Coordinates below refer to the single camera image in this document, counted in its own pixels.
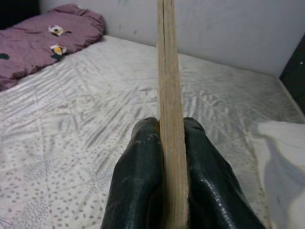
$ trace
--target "wood grain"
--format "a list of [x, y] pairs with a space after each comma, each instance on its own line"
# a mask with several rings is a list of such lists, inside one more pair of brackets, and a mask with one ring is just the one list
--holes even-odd
[[166, 189], [164, 227], [185, 229], [188, 182], [173, 0], [158, 0], [160, 132]]

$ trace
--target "white sheet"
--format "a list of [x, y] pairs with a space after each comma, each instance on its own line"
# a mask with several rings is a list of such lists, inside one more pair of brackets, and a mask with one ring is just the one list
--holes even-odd
[[[0, 229], [98, 229], [114, 165], [134, 124], [157, 116], [156, 48], [105, 40], [0, 93]], [[268, 225], [245, 133], [257, 120], [302, 122], [278, 80], [179, 55], [185, 116], [233, 166]]]
[[305, 125], [258, 123], [249, 138], [275, 229], [305, 225]]

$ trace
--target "white wall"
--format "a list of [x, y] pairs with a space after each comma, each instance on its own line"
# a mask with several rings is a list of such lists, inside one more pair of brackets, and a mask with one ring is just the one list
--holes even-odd
[[[157, 39], [157, 0], [74, 2], [101, 13], [108, 34], [149, 45]], [[279, 76], [305, 32], [305, 0], [176, 0], [179, 52]]]

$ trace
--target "purple blanket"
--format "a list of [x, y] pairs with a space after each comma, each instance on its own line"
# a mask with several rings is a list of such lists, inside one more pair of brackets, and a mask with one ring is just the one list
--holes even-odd
[[0, 31], [0, 91], [19, 78], [97, 42], [102, 16], [74, 4], [59, 6]]

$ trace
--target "quilted mattress cover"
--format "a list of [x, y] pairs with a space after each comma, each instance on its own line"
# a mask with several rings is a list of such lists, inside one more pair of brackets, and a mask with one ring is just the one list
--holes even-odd
[[[302, 123], [278, 79], [179, 55], [184, 116], [197, 119], [269, 226], [246, 132]], [[98, 229], [134, 124], [157, 116], [156, 48], [102, 42], [0, 93], [0, 229]]]

